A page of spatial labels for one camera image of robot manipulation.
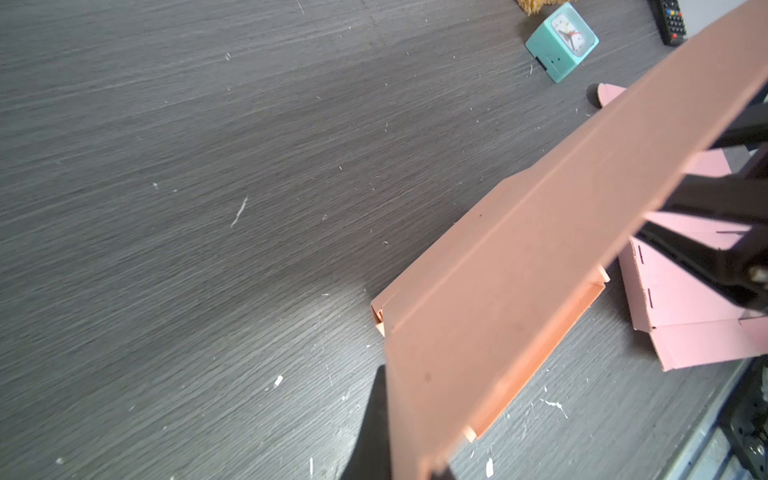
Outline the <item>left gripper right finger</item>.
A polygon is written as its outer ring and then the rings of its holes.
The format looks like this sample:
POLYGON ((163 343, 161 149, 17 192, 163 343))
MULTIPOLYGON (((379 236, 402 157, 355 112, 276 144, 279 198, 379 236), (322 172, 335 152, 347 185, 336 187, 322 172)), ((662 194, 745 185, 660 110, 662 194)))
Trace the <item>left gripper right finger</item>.
POLYGON ((451 468, 446 467, 441 472, 434 471, 430 476, 430 480, 455 480, 455 476, 451 468))

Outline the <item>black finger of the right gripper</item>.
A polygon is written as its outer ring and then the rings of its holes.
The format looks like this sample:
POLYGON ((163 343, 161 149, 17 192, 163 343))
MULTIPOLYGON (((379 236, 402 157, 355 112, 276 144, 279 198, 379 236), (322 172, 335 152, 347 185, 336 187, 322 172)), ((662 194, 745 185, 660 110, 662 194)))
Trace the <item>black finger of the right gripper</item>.
POLYGON ((767 144, 736 174, 685 175, 659 211, 743 225, 767 224, 767 144))

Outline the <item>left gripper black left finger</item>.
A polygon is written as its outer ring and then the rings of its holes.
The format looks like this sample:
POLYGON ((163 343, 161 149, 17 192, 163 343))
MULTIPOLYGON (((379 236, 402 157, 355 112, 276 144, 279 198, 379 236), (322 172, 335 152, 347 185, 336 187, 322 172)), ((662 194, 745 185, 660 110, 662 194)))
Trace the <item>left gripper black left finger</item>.
POLYGON ((376 371, 355 447, 341 480, 391 478, 386 369, 376 371))

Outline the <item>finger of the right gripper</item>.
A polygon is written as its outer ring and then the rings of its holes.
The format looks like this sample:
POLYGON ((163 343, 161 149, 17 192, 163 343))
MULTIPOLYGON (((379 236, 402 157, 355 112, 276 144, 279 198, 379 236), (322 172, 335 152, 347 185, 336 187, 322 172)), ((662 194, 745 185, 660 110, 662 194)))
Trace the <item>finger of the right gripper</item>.
POLYGON ((635 237, 732 304, 767 310, 767 227, 757 225, 728 249, 715 249, 647 222, 635 237))

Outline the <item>orange cardboard box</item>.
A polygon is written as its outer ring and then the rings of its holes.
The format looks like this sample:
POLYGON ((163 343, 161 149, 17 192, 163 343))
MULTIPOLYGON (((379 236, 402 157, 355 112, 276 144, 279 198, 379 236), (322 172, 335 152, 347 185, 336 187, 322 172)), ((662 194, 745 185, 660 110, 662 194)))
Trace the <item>orange cardboard box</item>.
POLYGON ((766 83, 766 34, 763 1, 710 24, 373 299, 394 478, 443 471, 522 389, 600 293, 600 266, 766 83))

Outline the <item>pink flat cardboard box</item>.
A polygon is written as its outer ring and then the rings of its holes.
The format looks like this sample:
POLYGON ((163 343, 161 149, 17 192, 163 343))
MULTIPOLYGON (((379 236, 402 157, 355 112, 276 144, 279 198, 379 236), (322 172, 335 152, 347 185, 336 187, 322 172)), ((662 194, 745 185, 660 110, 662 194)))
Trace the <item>pink flat cardboard box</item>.
MULTIPOLYGON (((723 150, 698 154, 687 173, 731 173, 723 150)), ((728 249, 749 228, 675 213, 651 212, 647 220, 711 248, 728 249)), ((632 237, 619 254, 635 330, 648 333, 663 371, 767 354, 767 316, 736 306, 632 237)))

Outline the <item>black remote control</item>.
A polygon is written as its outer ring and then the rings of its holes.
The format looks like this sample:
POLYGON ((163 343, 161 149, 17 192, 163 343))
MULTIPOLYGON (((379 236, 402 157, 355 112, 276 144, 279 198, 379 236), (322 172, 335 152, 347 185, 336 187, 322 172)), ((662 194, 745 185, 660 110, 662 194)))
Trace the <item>black remote control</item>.
POLYGON ((687 39, 687 30, 679 0, 649 0, 663 43, 677 47, 687 39))

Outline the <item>small teal alarm clock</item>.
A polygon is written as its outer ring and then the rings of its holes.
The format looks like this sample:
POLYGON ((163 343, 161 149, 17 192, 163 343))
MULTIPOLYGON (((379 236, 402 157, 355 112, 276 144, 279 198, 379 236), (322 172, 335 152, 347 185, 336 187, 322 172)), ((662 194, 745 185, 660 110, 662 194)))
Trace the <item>small teal alarm clock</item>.
POLYGON ((525 47, 550 79, 560 83, 600 43, 570 2, 559 6, 525 42, 525 47))

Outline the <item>brown teddy bear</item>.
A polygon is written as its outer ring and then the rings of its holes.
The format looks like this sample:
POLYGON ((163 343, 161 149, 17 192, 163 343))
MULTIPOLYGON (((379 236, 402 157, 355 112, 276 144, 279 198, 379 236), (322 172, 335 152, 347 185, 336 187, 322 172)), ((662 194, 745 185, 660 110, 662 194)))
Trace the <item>brown teddy bear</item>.
POLYGON ((540 13, 544 7, 559 6, 567 1, 568 0, 516 0, 516 3, 526 15, 532 16, 540 13))

